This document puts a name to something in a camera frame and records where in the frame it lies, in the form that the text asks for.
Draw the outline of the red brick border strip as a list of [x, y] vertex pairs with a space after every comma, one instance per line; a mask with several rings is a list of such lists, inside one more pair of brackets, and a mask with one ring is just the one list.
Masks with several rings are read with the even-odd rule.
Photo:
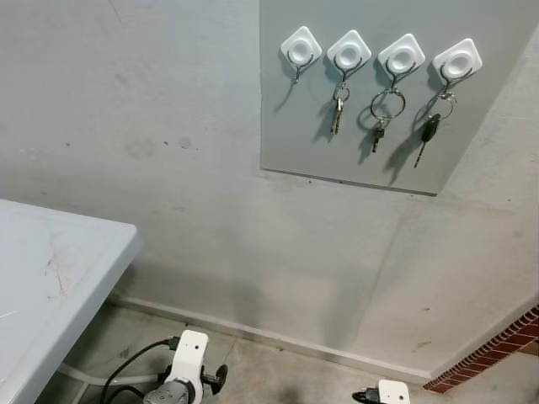
[[539, 306], [523, 313], [501, 333], [466, 355], [446, 372], [429, 380], [423, 389], [434, 393], [446, 393], [494, 367], [512, 354], [539, 354]]

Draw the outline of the white plastic table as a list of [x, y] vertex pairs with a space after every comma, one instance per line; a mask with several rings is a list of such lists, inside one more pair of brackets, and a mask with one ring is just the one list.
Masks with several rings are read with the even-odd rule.
[[34, 404], [145, 246], [131, 224], [0, 199], [0, 404]]

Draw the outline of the white table frame tube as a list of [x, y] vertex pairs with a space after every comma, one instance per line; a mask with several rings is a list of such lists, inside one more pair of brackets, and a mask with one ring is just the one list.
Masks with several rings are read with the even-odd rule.
[[[78, 382], [78, 388], [86, 389], [89, 387], [103, 387], [105, 385], [105, 378], [93, 377], [92, 375], [81, 372], [80, 369], [74, 369], [65, 363], [61, 363], [57, 367], [56, 372], [58, 374], [64, 375], [70, 380], [75, 380]], [[130, 376], [130, 377], [116, 377], [110, 382], [111, 385], [119, 387], [119, 385], [143, 385], [143, 384], [159, 384], [158, 375], [141, 375], [141, 376]]]

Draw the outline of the grey metal wall board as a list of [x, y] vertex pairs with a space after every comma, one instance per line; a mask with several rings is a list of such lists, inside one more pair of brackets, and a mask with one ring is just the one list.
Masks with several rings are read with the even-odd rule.
[[[504, 86], [515, 80], [538, 19], [539, 0], [259, 0], [259, 164], [270, 172], [370, 188], [441, 193], [485, 162], [488, 145], [517, 146], [515, 138], [496, 134], [494, 108]], [[280, 44], [301, 26], [315, 35], [323, 57], [293, 83], [294, 70]], [[339, 133], [332, 135], [340, 74], [327, 51], [351, 29], [359, 32], [372, 57], [348, 78], [350, 99]], [[415, 35], [426, 61], [398, 82], [407, 108], [371, 153], [375, 119], [367, 104], [392, 81], [377, 55], [406, 34]], [[455, 110], [413, 167], [426, 104], [443, 88], [431, 62], [466, 38], [475, 42], [483, 66], [451, 89]]]

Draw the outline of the white square wall hook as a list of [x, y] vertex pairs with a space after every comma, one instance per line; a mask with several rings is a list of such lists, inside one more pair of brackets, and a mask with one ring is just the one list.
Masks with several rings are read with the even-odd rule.
[[348, 30], [327, 51], [328, 61], [339, 71], [339, 84], [346, 84], [348, 78], [365, 66], [371, 57], [372, 50], [355, 29]]
[[483, 59], [473, 39], [466, 38], [436, 55], [431, 65], [443, 82], [442, 93], [449, 93], [456, 84], [477, 73]]
[[415, 72], [426, 61], [426, 54], [421, 50], [415, 35], [406, 34], [385, 47], [377, 55], [382, 69], [390, 77], [390, 89], [396, 89], [401, 78]]
[[313, 62], [319, 61], [323, 57], [323, 48], [307, 26], [301, 26], [292, 35], [289, 35], [280, 44], [280, 51], [294, 70], [293, 83], [299, 81], [300, 75]]

